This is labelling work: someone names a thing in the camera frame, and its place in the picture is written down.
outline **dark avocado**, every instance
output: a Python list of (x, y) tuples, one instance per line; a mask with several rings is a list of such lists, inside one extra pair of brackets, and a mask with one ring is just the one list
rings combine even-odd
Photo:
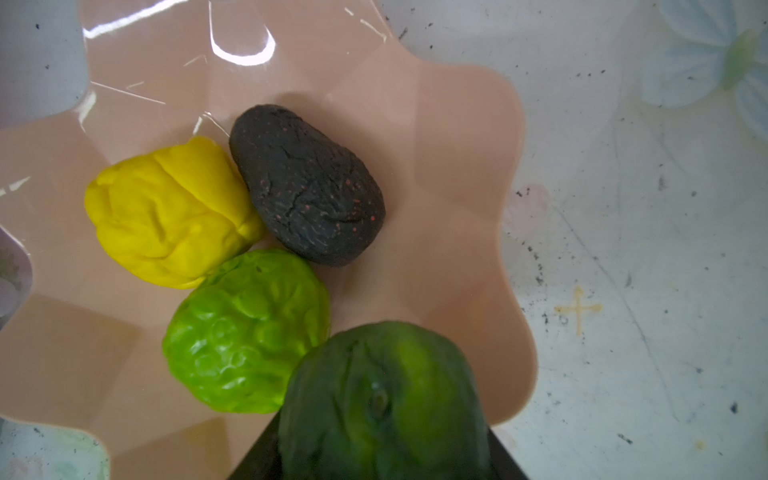
[(240, 115), (230, 149), (267, 229), (307, 260), (344, 266), (381, 230), (384, 197), (366, 166), (287, 108)]

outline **white table surface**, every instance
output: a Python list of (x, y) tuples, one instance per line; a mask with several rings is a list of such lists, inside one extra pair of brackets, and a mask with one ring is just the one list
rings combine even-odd
[[(75, 3), (0, 6), (0, 126), (79, 99)], [(733, 3), (739, 33), (768, 28), (768, 2)], [(502, 256), (541, 368), (524, 412), (495, 431), (531, 480), (768, 478), (768, 141), (736, 89), (643, 102), (648, 59), (684, 42), (652, 0), (382, 7), (416, 55), (494, 68), (525, 106)], [(593, 307), (581, 336), (558, 312), (577, 289)], [(0, 478), (101, 480), (100, 450), (70, 455), (61, 438), (6, 423)]]

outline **black object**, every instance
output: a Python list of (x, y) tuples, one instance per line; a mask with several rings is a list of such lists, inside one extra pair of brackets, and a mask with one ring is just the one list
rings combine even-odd
[(266, 228), (297, 255), (345, 266), (381, 230), (384, 197), (366, 166), (287, 108), (240, 115), (230, 151)]
[[(282, 480), (283, 467), (277, 450), (279, 424), (280, 412), (266, 426), (228, 480)], [(488, 429), (488, 443), (491, 448), (491, 480), (528, 480), (491, 429)]]

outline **green custard apple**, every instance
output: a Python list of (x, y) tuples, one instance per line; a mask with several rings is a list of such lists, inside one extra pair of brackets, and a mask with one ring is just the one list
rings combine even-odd
[(271, 413), (293, 370), (328, 338), (329, 297), (306, 261), (256, 250), (182, 302), (163, 340), (170, 372), (218, 412)]

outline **yellow play dough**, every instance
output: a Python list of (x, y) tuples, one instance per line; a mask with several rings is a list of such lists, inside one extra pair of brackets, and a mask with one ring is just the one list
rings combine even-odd
[(227, 153), (205, 137), (102, 171), (85, 209), (107, 254), (142, 280), (186, 289), (266, 233)]

